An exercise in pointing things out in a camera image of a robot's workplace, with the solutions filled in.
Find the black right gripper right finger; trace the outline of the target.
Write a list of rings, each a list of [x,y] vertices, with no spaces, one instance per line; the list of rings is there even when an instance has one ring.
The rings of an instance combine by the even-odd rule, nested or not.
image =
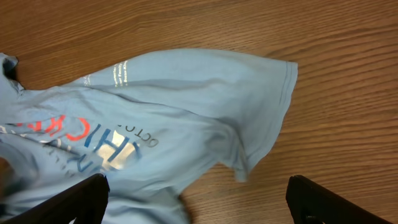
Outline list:
[[[289,178],[285,199],[295,224],[391,224],[302,175]]]

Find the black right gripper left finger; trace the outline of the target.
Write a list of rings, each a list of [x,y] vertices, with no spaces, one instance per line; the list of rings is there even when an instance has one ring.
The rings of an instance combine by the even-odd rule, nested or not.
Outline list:
[[[100,224],[108,195],[107,178],[95,174],[3,224]]]

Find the light blue printed t-shirt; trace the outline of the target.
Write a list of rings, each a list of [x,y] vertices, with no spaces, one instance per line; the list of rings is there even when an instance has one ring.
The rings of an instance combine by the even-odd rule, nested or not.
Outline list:
[[[294,62],[209,49],[152,52],[70,83],[28,90],[1,55],[2,220],[93,174],[107,177],[104,223],[188,223],[182,191],[215,164],[238,180],[272,149]]]

